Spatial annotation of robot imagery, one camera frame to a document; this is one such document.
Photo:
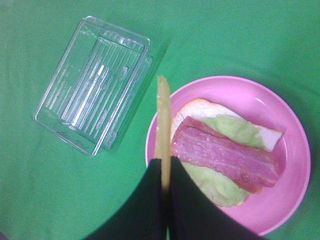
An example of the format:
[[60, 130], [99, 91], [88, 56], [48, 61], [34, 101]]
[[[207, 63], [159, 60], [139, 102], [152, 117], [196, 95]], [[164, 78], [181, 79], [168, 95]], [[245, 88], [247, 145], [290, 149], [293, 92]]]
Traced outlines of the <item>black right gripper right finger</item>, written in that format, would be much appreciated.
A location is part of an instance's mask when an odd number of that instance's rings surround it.
[[171, 240], [262, 240], [214, 205], [177, 157], [171, 157], [169, 238]]

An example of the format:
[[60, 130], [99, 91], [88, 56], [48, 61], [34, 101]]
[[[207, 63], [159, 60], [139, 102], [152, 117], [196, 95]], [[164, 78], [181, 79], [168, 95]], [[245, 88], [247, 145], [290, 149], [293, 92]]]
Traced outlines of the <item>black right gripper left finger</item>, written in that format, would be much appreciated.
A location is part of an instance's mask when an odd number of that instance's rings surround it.
[[152, 159], [126, 202], [86, 240], [164, 240], [166, 214], [162, 199], [161, 160]]

